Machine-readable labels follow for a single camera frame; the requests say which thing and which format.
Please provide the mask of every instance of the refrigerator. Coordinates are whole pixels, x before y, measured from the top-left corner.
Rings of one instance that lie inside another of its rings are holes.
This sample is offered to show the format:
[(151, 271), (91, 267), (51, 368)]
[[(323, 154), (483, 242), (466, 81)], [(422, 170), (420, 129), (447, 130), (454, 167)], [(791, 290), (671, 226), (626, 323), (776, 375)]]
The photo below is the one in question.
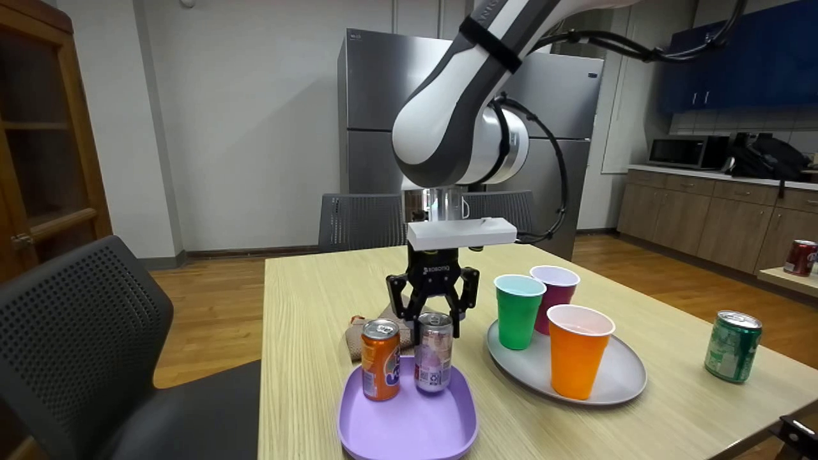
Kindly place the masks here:
[[(443, 38), (346, 30), (339, 58), (342, 195), (403, 191), (405, 176), (395, 162), (392, 124), (447, 46), (451, 42)], [(538, 242), (562, 259), (574, 256), (579, 233), (601, 71), (603, 58), (533, 53), (501, 89), (538, 113), (566, 154), (570, 208), (555, 235)], [(530, 191), (533, 233), (543, 235), (557, 219), (561, 172), (555, 149), (533, 124), (530, 138), (525, 170), (488, 191), (512, 191), (510, 199)]]

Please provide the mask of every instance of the orange soda can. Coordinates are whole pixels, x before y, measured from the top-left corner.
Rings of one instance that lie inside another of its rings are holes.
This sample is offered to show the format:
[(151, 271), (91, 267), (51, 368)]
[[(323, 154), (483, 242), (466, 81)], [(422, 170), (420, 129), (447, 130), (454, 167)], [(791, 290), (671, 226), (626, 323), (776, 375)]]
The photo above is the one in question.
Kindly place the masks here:
[(373, 402), (395, 398), (403, 391), (403, 334), (392, 320), (369, 320), (360, 333), (363, 394)]

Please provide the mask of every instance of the green soda can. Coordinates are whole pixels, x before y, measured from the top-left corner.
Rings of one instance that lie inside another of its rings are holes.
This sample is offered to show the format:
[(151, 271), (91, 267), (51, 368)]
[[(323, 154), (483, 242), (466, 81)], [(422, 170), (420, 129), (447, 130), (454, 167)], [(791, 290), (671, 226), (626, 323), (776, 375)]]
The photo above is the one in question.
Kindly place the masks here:
[(763, 323), (741, 313), (718, 313), (707, 368), (728, 380), (745, 384), (763, 341)]

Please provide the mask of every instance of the green cup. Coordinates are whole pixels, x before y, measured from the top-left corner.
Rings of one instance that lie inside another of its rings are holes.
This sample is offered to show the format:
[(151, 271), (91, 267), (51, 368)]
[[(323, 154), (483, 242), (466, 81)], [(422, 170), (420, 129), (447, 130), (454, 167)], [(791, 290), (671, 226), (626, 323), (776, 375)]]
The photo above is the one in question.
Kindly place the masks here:
[(523, 274), (506, 274), (493, 279), (498, 308), (498, 338), (510, 350), (525, 350), (533, 345), (538, 310), (546, 295), (543, 282)]

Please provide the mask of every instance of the blue cabinet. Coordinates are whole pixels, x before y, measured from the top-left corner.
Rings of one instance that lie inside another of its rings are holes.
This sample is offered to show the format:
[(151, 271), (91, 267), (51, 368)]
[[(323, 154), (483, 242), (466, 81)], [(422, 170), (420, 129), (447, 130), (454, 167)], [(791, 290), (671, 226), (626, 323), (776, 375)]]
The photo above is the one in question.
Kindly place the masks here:
[[(690, 49), (721, 23), (672, 35)], [(818, 104), (818, 0), (745, 15), (726, 49), (693, 64), (665, 64), (663, 113)]]

